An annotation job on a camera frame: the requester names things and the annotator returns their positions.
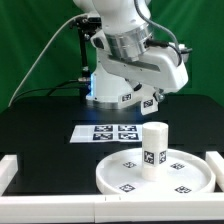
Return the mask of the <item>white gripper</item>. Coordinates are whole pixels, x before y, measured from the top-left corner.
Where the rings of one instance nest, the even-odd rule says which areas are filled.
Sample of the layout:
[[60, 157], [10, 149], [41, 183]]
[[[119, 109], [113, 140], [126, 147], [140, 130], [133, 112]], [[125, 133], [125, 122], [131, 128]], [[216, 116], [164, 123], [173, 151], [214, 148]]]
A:
[[142, 84], [158, 88], [154, 93], [158, 103], [165, 99], [164, 92], [178, 92], [188, 82], [184, 62], [178, 64], [178, 56], [170, 47], [151, 47], [135, 62], [120, 61], [104, 50], [98, 51], [98, 57], [108, 73], [139, 82], [133, 91], [140, 90]]

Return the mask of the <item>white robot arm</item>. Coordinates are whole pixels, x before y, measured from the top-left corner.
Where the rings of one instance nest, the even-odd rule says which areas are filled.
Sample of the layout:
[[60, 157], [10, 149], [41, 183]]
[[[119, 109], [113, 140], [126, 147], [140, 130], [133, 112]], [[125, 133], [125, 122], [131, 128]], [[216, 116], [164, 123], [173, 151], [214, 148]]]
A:
[[84, 24], [96, 48], [97, 67], [91, 76], [87, 102], [123, 109], [136, 103], [143, 114], [158, 109], [167, 93], [187, 82], [188, 49], [176, 39], [154, 38], [151, 0], [73, 0], [84, 11]]

